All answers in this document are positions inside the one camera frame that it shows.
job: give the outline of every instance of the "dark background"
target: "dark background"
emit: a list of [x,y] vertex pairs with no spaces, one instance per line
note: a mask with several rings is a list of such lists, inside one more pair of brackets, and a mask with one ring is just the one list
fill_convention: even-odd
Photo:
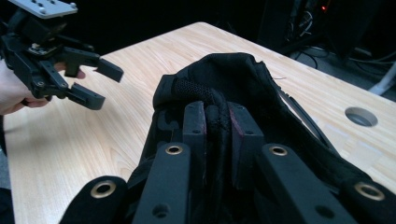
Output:
[[[321,4],[327,1],[314,0]],[[76,0],[73,2],[78,6],[78,13],[65,17],[68,25],[63,35],[94,45],[98,53],[106,54],[196,21],[208,22],[258,43],[260,30],[263,30],[266,22],[272,25],[272,30],[266,31],[264,36],[275,32],[274,29],[280,31],[281,35],[286,32],[284,25],[277,24],[279,19],[275,18],[272,21],[262,19],[265,4],[267,2],[286,4],[294,1]],[[373,10],[368,3],[378,5],[378,9]],[[375,58],[390,54],[396,50],[396,17],[393,13],[396,10],[395,3],[396,1],[393,0],[332,0],[332,8],[334,8],[332,15],[325,19],[321,18],[320,24],[317,24],[320,29],[315,31],[323,32],[324,35],[309,45],[318,42],[328,43],[328,48],[334,48],[331,51],[341,50],[342,57],[348,56],[350,51],[361,45],[369,49]],[[0,0],[0,18],[7,21],[15,8],[7,0]]]

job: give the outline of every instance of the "human hand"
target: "human hand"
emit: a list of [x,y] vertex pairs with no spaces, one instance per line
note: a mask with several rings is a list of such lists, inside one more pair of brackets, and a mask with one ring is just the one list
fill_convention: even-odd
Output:
[[[58,71],[65,69],[64,63],[54,65]],[[77,78],[84,78],[82,71]],[[22,109],[24,106],[40,107],[48,103],[46,99],[36,99],[27,87],[7,68],[4,60],[0,61],[0,115],[10,114]]]

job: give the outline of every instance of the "screw hole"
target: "screw hole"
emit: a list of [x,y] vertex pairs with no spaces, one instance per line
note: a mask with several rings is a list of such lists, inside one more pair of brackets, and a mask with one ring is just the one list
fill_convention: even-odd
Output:
[[270,147],[270,151],[277,156],[286,156],[288,151],[283,147]]
[[180,154],[183,151],[183,148],[174,146],[174,147],[167,148],[165,151],[169,155],[177,155],[177,154]]
[[355,190],[362,196],[374,201],[382,201],[385,199],[385,195],[381,190],[362,182],[355,185]]
[[97,183],[91,190],[93,198],[101,199],[111,195],[116,190],[116,184],[111,180]]

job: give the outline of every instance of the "wooden table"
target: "wooden table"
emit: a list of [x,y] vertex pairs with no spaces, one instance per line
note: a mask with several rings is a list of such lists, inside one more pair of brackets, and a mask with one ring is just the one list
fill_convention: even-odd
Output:
[[[6,116],[5,129],[17,223],[56,223],[90,180],[128,179],[151,123],[152,96],[163,74],[209,53],[247,52],[264,61],[276,82],[313,117],[341,155],[396,192],[396,104],[313,68],[195,23],[105,56],[124,69],[116,83],[84,67],[78,83],[106,96],[100,111],[68,100]],[[378,119],[362,127],[345,115],[356,106]]]

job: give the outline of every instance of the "black fabric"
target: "black fabric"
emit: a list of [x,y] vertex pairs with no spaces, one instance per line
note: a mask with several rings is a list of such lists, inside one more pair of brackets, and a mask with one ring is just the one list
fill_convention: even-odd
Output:
[[175,75],[164,75],[154,94],[155,109],[141,163],[172,141],[183,127],[184,108],[203,101],[207,123],[207,189],[204,205],[191,214],[196,223],[254,223],[253,193],[231,184],[231,127],[227,102],[247,108],[264,134],[264,143],[292,148],[315,175],[337,192],[349,178],[370,180],[318,140],[282,101],[281,89],[263,62],[246,53],[210,54]]
[[[344,179],[370,177],[329,150],[309,132],[280,99],[263,62],[246,53],[211,54],[179,71],[163,76],[155,92],[155,114],[142,159],[152,156],[159,142],[166,142],[174,128],[182,127],[184,106],[195,100],[213,105],[210,92],[245,106],[262,129],[267,143],[293,148],[315,174],[339,188]],[[167,127],[157,127],[163,119]]]

